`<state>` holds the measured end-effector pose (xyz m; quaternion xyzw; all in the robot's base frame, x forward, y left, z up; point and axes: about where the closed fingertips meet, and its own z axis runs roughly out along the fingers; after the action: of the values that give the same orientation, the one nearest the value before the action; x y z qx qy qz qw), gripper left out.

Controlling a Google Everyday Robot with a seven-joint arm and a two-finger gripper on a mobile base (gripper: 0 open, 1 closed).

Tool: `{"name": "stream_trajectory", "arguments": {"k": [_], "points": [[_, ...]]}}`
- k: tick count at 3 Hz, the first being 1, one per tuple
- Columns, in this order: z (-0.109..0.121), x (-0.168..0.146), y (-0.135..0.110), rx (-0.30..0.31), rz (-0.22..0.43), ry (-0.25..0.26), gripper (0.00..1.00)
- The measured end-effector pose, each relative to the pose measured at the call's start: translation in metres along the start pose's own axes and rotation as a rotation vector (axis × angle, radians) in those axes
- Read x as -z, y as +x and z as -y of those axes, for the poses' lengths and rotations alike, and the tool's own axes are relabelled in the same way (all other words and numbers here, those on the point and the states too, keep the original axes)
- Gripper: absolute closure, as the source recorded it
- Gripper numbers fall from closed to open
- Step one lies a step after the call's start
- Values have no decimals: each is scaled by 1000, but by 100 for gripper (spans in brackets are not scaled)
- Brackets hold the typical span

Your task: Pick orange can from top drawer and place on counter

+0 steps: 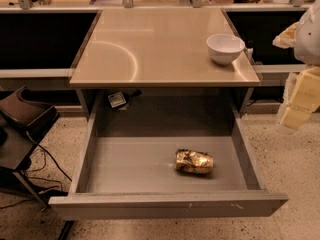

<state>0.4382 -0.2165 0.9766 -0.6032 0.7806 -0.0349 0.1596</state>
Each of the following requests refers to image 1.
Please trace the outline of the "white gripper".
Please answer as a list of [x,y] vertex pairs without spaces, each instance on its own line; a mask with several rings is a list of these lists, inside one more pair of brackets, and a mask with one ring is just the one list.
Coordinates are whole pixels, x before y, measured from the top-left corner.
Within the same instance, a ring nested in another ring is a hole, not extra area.
[[[278,48],[294,48],[298,23],[277,35],[272,44]],[[283,103],[279,107],[279,124],[290,130],[299,129],[320,107],[320,67],[307,67],[290,73],[285,83]]]

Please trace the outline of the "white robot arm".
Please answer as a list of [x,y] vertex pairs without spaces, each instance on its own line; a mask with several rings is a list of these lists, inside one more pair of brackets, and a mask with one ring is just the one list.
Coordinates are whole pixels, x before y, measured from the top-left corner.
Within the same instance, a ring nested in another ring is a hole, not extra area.
[[320,107],[320,0],[272,44],[283,49],[293,48],[294,57],[306,65],[299,74],[288,75],[277,114],[277,130],[292,134]]

